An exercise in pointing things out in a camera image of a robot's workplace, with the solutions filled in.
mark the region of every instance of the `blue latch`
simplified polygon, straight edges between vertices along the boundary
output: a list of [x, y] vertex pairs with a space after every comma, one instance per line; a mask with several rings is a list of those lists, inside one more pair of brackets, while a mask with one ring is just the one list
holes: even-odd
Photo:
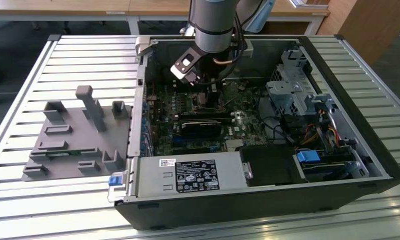
[[110, 176], [108, 180], [109, 187], [122, 185], [122, 176]]
[[320, 161], [319, 154], [315, 150], [300, 151], [296, 153], [299, 162], [317, 162]]

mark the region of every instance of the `cable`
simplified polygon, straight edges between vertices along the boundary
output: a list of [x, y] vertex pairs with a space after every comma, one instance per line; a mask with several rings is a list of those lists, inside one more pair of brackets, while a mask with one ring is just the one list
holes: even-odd
[[221, 107], [225, 107], [238, 96], [234, 96]]
[[0, 95], [1, 94], [18, 94], [18, 92], [0, 92]]
[[331, 130], [332, 133], [333, 133], [335, 144], [339, 147], [340, 146], [340, 143], [339, 143], [339, 133], [337, 133], [337, 131], [332, 127], [328, 127], [328, 130]]
[[221, 110], [218, 108], [210, 108], [210, 107], [202, 107], [202, 106], [196, 106], [196, 105], [192, 105], [194, 108], [198, 108], [198, 109], [209, 109], [209, 110]]
[[311, 136], [311, 138], [308, 138], [300, 145], [305, 145], [308, 143], [311, 143], [313, 140], [316, 140], [319, 138], [319, 134], [316, 133], [315, 135]]
[[154, 95], [154, 92], [156, 92], [154, 81], [152, 81], [152, 93], [150, 93], [152, 96]]
[[216, 79], [213, 81], [209, 81], [209, 82], [198, 82], [197, 85], [209, 86], [212, 84], [216, 84], [220, 81], [222, 81], [229, 76], [229, 74], [232, 74], [232, 72], [234, 71], [234, 68], [236, 68], [236, 64], [234, 63], [237, 62], [237, 60], [240, 59], [240, 56], [242, 55], [242, 53], [245, 51], [245, 47], [244, 47], [244, 35], [242, 35], [242, 29], [241, 29], [241, 24], [240, 24], [240, 19], [238, 19], [237, 13], [234, 13], [234, 23], [236, 23], [236, 29], [237, 29], [237, 38], [238, 38], [237, 40], [241, 41], [241, 42], [238, 44], [238, 48], [240, 48], [238, 55], [232, 60], [232, 66], [229, 68], [229, 71], [218, 79]]
[[281, 125], [279, 124], [272, 128], [272, 141], [271, 141], [272, 144], [275, 143], [275, 140], [276, 140], [276, 128], [277, 127], [281, 127]]
[[309, 128], [313, 127], [313, 126], [315, 126], [313, 124], [308, 124], [307, 129], [305, 129], [305, 137], [304, 137], [304, 139], [307, 139], [307, 136], [308, 136], [308, 130], [309, 130]]
[[291, 137], [288, 137], [281, 131], [276, 130], [276, 127], [277, 127], [279, 125], [275, 126], [275, 127], [272, 127], [272, 126], [269, 126], [269, 125], [264, 122], [264, 120], [261, 121], [261, 123], [264, 124], [264, 126], [265, 126], [267, 128], [269, 128], [269, 129], [273, 131], [273, 133], [280, 134], [281, 137], [284, 137], [284, 139], [285, 139], [289, 143], [295, 144], [293, 139], [292, 139]]
[[263, 2], [264, 2], [264, 0], [260, 0], [260, 3], [259, 3], [259, 5], [257, 5], [257, 8], [256, 8], [255, 12], [253, 12], [252, 15], [244, 20], [241, 26], [244, 26], [244, 25], [252, 20], [252, 18], [255, 17], [256, 13], [259, 12], [259, 10], [260, 10], [260, 8], [261, 8]]
[[238, 61], [240, 57], [242, 56], [242, 53], [245, 51], [245, 39], [244, 39], [244, 34], [242, 34], [242, 28], [241, 28], [241, 23], [240, 23], [240, 18], [238, 18], [238, 14], [234, 13], [234, 26], [236, 26], [236, 33], [237, 33], [237, 44], [238, 44], [238, 54], [237, 56], [228, 61], [220, 61], [216, 58], [213, 58], [213, 62], [217, 65], [229, 65], [233, 64], [234, 62]]
[[277, 117], [277, 116], [267, 116], [267, 117], [264, 117], [261, 120], [264, 121], [265, 119], [275, 119], [275, 120], [277, 120], [277, 121], [281, 120], [281, 118]]

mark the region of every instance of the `metal bracket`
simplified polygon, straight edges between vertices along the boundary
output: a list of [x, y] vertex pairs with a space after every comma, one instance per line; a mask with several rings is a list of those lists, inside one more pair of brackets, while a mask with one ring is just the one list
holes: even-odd
[[134, 42], [134, 51], [137, 56], [144, 56], [148, 54], [150, 49], [150, 37], [149, 36], [138, 36]]
[[60, 34], [52, 34], [48, 36], [48, 41], [58, 41], [61, 39], [61, 35]]
[[242, 56], [252, 58], [253, 56], [253, 44], [250, 40], [245, 40], [246, 48], [244, 49]]
[[303, 91], [300, 86], [289, 81], [269, 81], [267, 82], [267, 88], [268, 93], [275, 95], [287, 95]]
[[327, 101], [332, 101], [329, 94], [317, 94], [311, 99], [312, 103], [325, 103]]

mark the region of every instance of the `aluminum profile table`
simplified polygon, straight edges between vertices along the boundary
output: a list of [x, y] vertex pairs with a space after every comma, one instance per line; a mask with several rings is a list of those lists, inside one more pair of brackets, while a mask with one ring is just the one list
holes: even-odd
[[[400, 163], [400, 100], [344, 40], [309, 39]], [[400, 239], [400, 185], [333, 211], [137, 231], [108, 202], [106, 176], [20, 181], [48, 100], [80, 107], [76, 87], [88, 84], [102, 106], [114, 100], [133, 103], [134, 40], [62, 36], [46, 42], [0, 126], [0, 239]]]

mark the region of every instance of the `power supply label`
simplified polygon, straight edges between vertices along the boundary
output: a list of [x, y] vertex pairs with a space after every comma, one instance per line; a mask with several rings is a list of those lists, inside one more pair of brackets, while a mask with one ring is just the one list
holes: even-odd
[[180, 194], [220, 189], [214, 160], [176, 162], [174, 172]]

